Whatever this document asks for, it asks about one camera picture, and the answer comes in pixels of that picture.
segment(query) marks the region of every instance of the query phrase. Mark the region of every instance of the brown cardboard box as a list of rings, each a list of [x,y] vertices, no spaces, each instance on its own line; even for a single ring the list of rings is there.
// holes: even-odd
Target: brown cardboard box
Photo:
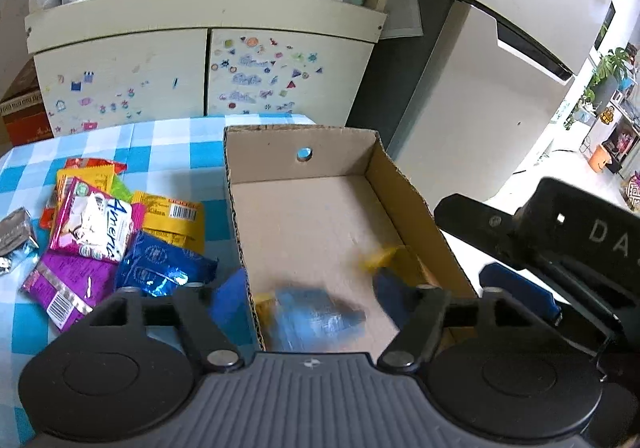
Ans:
[[[0,115],[14,146],[53,137],[33,58],[0,100]]]
[[[312,150],[308,161],[298,150]],[[322,126],[225,129],[225,163],[249,297],[300,283],[363,307],[366,334],[345,346],[377,359],[397,330],[378,304],[362,259],[405,244],[427,281],[460,297],[476,293],[429,208],[386,155],[378,134]],[[258,338],[262,344],[257,318]]]

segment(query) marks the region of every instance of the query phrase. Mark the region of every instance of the red box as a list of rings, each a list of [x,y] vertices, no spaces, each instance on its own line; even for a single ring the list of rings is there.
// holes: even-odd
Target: red box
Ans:
[[[14,146],[53,137],[33,59],[22,68],[0,100],[0,115]]]

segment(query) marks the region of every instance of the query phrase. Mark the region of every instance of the gray ribbed panel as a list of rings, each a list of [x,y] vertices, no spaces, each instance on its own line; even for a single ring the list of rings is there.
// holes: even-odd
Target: gray ribbed panel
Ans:
[[[321,363],[309,367],[309,361]],[[416,381],[364,354],[258,353],[207,376],[183,411],[155,430],[100,448],[497,448],[446,420]],[[579,437],[546,445],[588,448]],[[41,435],[30,448],[95,448]]]

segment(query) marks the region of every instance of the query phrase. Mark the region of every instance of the hole in cardboard box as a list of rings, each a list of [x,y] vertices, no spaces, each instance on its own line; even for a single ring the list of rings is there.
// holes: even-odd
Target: hole in cardboard box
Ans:
[[[296,159],[298,159],[301,163],[305,163],[311,158],[311,155],[313,155],[313,153],[314,151],[311,150],[311,148],[300,148],[300,150],[298,150],[298,153],[296,153]]]

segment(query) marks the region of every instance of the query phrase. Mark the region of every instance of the silver snack package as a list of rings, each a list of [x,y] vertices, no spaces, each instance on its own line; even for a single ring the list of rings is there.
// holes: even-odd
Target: silver snack package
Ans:
[[[31,215],[18,208],[0,221],[0,275],[12,272],[38,250]]]

